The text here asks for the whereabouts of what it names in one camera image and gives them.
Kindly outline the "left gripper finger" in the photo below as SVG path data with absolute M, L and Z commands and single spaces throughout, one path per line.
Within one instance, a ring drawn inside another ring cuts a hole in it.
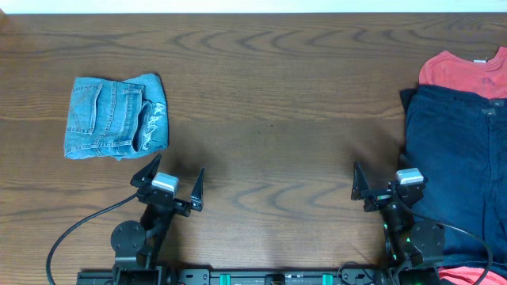
M 150 163 L 134 174 L 130 181 L 131 186 L 142 188 L 147 184 L 151 184 L 156 176 L 161 159 L 162 155 L 157 154 Z
M 204 207 L 203 192 L 204 192 L 204 171 L 202 168 L 197 177 L 196 183 L 191 193 L 191 208 L 194 211 L 202 211 Z

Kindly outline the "dark navy blue shorts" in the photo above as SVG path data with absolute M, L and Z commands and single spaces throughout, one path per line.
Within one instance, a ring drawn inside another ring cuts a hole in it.
M 444 264 L 506 275 L 506 101 L 420 85 L 400 93 L 405 157 L 427 184 L 414 211 L 447 223 Z

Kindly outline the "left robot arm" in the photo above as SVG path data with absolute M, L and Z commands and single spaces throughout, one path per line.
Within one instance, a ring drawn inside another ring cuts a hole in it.
M 139 221 L 122 222 L 112 232 L 113 285 L 177 283 L 177 273 L 160 265 L 158 255 L 174 216 L 188 217 L 192 211 L 203 210 L 204 170 L 199 172 L 190 200 L 185 201 L 177 198 L 179 180 L 158 171 L 161 159 L 157 155 L 131 179 L 137 188 L 135 198 L 147 207 Z

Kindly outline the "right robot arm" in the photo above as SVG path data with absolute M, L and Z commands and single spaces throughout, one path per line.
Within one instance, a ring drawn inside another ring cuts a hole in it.
M 425 178 L 416 169 L 402 169 L 381 189 L 370 188 L 359 163 L 353 165 L 352 200 L 364 211 L 378 211 L 383 220 L 387 266 L 372 274 L 370 284 L 438 284 L 436 264 L 443 260 L 444 228 L 426 219 L 417 221 L 411 207 L 423 198 Z

